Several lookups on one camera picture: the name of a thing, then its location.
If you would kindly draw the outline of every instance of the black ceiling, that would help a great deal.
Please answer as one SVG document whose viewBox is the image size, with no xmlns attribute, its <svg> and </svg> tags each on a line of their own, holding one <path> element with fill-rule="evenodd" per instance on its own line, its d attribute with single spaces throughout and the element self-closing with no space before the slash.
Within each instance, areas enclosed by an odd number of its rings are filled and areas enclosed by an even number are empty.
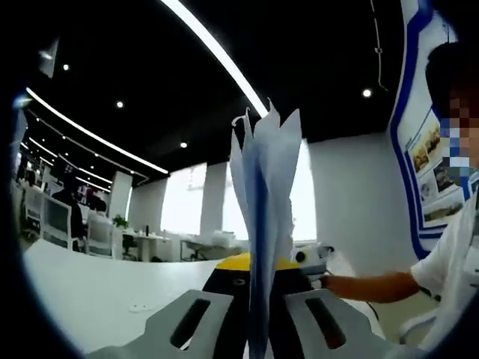
<svg viewBox="0 0 479 359">
<path fill-rule="evenodd" d="M 182 3 L 221 43 L 265 105 L 271 98 L 283 116 L 300 108 L 309 141 L 385 130 L 403 54 L 399 0 L 374 1 L 375 12 L 370 0 Z M 168 171 L 227 159 L 231 120 L 252 106 L 171 10 L 160 0 L 68 6 L 57 8 L 63 25 L 54 76 L 36 74 L 33 91 L 79 125 Z M 374 17 L 387 90 L 378 83 Z M 361 96 L 364 88 L 373 90 L 370 99 Z M 115 107 L 117 100 L 124 108 Z M 69 152 L 81 166 L 91 162 L 100 176 L 111 178 L 120 168 L 62 140 L 43 121 L 125 168 L 152 179 L 164 176 L 82 134 L 35 101 L 27 114 L 26 137 L 45 138 L 46 147 Z M 182 141 L 188 148 L 180 148 Z M 143 179 L 135 175 L 135 183 Z"/>
</svg>

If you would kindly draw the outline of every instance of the desk surface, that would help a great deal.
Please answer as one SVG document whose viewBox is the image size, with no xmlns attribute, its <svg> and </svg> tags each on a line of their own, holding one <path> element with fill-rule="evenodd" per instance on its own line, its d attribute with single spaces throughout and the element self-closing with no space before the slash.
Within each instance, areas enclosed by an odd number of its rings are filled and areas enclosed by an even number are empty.
<svg viewBox="0 0 479 359">
<path fill-rule="evenodd" d="M 84 353 L 122 346 L 146 320 L 189 289 L 201 290 L 219 261 L 138 263 L 67 251 L 42 239 L 25 253 L 37 294 L 67 338 Z M 354 302 L 383 336 L 370 308 Z"/>
</svg>

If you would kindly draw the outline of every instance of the window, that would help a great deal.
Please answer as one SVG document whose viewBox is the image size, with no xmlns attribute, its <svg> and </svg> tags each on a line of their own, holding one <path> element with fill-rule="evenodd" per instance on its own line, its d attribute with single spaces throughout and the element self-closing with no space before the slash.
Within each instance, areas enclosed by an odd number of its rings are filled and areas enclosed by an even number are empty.
<svg viewBox="0 0 479 359">
<path fill-rule="evenodd" d="M 293 212 L 293 240 L 316 240 L 316 206 L 314 203 L 313 175 L 309 159 L 308 144 L 301 143 L 298 165 L 290 194 Z M 241 209 L 234 193 L 230 164 L 226 170 L 225 201 L 223 203 L 223 230 L 235 233 L 237 239 L 247 240 Z"/>
<path fill-rule="evenodd" d="M 207 164 L 173 172 L 166 183 L 161 228 L 175 233 L 200 234 L 201 207 Z"/>
</svg>

